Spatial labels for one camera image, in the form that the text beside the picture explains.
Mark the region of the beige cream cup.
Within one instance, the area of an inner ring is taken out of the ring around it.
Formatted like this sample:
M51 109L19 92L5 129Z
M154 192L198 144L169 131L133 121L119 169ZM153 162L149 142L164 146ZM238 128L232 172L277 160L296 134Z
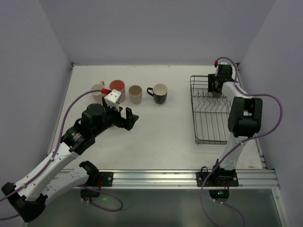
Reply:
M138 105L142 101L143 90L139 85L133 85L128 90L130 100L133 104Z

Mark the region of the glossy pink handled mug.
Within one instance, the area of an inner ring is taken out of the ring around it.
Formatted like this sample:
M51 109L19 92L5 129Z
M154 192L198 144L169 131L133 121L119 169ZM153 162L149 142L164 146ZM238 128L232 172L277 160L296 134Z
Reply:
M91 95L94 98L94 101L98 104L103 104L102 98L105 96L105 94L103 94L101 90L104 88L105 88L104 81L100 81L99 83L91 87L91 90L94 91L91 93Z

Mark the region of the matte pink tumbler cup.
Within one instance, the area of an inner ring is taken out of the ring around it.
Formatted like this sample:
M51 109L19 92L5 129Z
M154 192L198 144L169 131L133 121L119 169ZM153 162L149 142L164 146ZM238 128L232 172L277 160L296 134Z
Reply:
M121 103L125 101L125 83L121 80L113 80L109 85L111 90L117 90L123 94L123 97L121 99Z

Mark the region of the glossy black handled mug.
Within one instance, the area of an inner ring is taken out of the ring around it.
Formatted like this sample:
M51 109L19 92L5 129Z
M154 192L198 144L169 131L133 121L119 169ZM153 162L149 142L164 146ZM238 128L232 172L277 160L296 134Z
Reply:
M147 88L147 94L151 95L157 104L164 104L168 94L168 88L164 84L157 84Z

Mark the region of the grey-beige speckled cup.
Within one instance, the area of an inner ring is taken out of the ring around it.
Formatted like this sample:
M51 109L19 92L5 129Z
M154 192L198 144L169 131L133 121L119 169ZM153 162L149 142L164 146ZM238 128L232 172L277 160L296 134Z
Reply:
M214 98L221 98L223 96L222 93L219 92L213 92L212 94Z

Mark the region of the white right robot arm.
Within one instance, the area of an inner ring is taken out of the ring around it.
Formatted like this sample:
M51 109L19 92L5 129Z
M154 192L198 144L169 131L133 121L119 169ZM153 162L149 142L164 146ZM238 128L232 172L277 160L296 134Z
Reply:
M227 123L230 135L223 154L205 179L205 185L238 186L237 162L247 140L260 131L263 101L244 94L236 86L231 65L215 61L214 66L216 72L208 75L208 91L217 97L224 96L231 102Z

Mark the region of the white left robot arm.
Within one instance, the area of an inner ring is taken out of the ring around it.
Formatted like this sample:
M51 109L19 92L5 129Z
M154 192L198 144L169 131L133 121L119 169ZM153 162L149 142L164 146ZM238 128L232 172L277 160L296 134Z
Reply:
M52 151L33 171L16 183L7 182L2 187L9 203L19 216L28 223L39 217L55 197L86 183L98 180L98 169L89 161L63 177L61 170L77 159L95 143L95 138L112 126L130 131L139 117L126 108L126 117L121 116L121 107L107 104L90 104L81 118L61 137Z

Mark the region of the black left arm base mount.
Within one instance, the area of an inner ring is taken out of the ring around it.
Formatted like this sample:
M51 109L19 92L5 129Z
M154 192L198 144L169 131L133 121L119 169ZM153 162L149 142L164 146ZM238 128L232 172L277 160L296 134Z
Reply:
M113 184L113 172L100 172L91 162L81 162L80 167L84 168L89 175L88 180L84 184L87 187L111 187ZM82 199L91 199L99 197L99 192L93 192L88 189L81 189L80 196Z

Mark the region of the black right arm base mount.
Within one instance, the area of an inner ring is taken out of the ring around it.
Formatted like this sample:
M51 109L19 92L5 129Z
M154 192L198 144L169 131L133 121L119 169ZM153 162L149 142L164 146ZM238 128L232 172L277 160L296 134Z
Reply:
M238 187L238 177L235 170L225 170L218 167L214 173L206 178L211 172L206 166L196 172L196 183L201 187L200 198L204 195L204 188L219 187L220 189L209 190L210 197L215 201L225 202L230 196L230 187Z

